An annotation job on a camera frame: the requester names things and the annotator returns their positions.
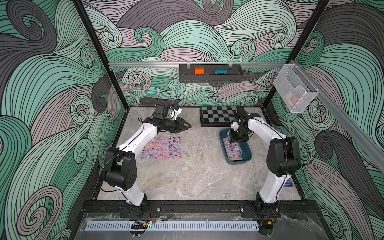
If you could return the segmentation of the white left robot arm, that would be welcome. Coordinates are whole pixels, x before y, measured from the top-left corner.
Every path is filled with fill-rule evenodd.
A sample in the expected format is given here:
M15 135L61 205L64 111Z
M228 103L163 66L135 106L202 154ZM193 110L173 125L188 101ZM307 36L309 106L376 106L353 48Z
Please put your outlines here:
M146 197L136 184L138 177L136 160L141 156L142 149L159 132L178 134L191 127L191 124L180 117L174 120L151 117L144 119L142 126L131 138L119 147L110 147L107 150L101 172L102 180L119 190L128 204L139 207Z

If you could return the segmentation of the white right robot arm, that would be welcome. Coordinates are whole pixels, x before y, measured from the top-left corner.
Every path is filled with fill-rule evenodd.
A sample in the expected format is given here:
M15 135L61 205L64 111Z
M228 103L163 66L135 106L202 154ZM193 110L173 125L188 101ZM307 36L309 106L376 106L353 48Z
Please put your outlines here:
M231 128L231 143L245 143L250 138L249 134L254 133L268 145L266 164L269 172L262 189L257 193L254 208L258 213L278 208L281 190L301 167L299 141L280 133L259 114L249 114L245 110L235 113Z

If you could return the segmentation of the pink sticker sheet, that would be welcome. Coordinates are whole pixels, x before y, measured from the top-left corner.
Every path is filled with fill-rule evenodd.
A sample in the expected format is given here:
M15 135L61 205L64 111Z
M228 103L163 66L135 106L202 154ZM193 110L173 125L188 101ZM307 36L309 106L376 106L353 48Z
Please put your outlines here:
M142 149L141 159L153 159L157 160L159 158L159 149L160 145L158 138L152 138Z
M169 137L169 154L168 159L181 159L182 158L182 145L181 137Z
M155 160L166 160L170 153L170 137L156 137Z

